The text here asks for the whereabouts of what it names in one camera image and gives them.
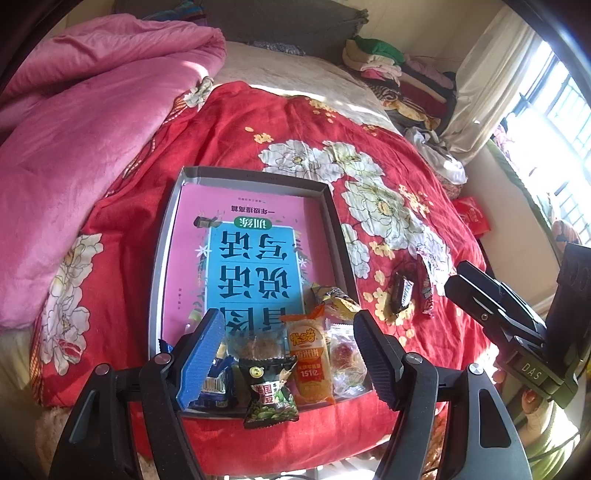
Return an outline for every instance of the stack of clothes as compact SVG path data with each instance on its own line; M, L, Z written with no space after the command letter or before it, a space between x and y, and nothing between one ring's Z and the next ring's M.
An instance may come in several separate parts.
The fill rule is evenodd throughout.
M343 62L380 100L393 122L443 132L456 106L453 73L441 73L387 42L347 40Z

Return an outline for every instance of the white curtain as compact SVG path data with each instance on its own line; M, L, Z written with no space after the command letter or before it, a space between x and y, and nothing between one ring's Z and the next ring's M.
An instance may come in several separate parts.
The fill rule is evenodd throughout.
M457 105L442 138L464 165L499 124L540 43L540 36L504 5L460 65Z

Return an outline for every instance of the cable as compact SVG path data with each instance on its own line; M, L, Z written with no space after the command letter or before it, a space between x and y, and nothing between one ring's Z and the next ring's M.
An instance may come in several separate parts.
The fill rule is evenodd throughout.
M538 460L542 460L542 458L546 458L548 455L552 455L554 452L557 452L558 450L560 450L562 447L568 445L570 442L572 442L576 437L578 437L580 435L579 432L575 433L571 438L569 438L568 440L562 442L560 445L558 445L557 447L554 447L550 450L548 450L547 452L541 453L539 455L536 455L535 457L532 458L528 458L527 461L529 463L531 462L537 462Z

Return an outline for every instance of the metal screw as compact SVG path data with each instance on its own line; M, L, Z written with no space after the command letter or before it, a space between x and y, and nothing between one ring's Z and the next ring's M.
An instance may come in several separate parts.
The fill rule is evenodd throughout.
M95 368L95 374L97 375L106 375L107 372L110 370L111 368L109 367L108 364L100 364L97 365Z
M154 357L154 362L159 365L166 365L172 360L172 357L168 353L159 353Z
M423 357L415 352L407 353L406 360L409 364L413 364L413 365L418 365L420 363L423 363Z
M484 369L479 364L468 365L468 370L474 375L482 375L484 373Z

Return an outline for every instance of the snack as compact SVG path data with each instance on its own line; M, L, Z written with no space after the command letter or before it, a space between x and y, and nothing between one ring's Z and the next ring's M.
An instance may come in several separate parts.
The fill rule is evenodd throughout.
M324 339L324 305L310 315L283 315L287 325L290 355L297 357L295 384L306 403L335 403L326 341Z
M338 287L322 287L312 284L312 292L318 303L323 303L326 313L337 317L341 322L353 322L355 314L361 307Z
M270 332L226 334L228 354L239 359L266 360L285 356L285 326Z
M421 312L431 316L433 314L433 287L431 286L431 279L427 272L425 259L421 255L417 255L417 278Z
M357 397L366 392L363 381L368 370L353 337L353 325L333 324L329 333L330 369L335 395Z
M282 421L297 421L300 418L296 401L285 386L296 362L294 356L271 360L240 360L240 372L251 392L244 428L270 427Z
M390 303L392 313L398 314L408 308L413 297L413 285L414 283L405 277L404 274L400 272L394 274Z
M190 408L231 408L234 406L236 398L232 372L233 363L234 358L231 356L213 360L213 365L209 368L209 373L203 383L201 394L197 400L189 404Z

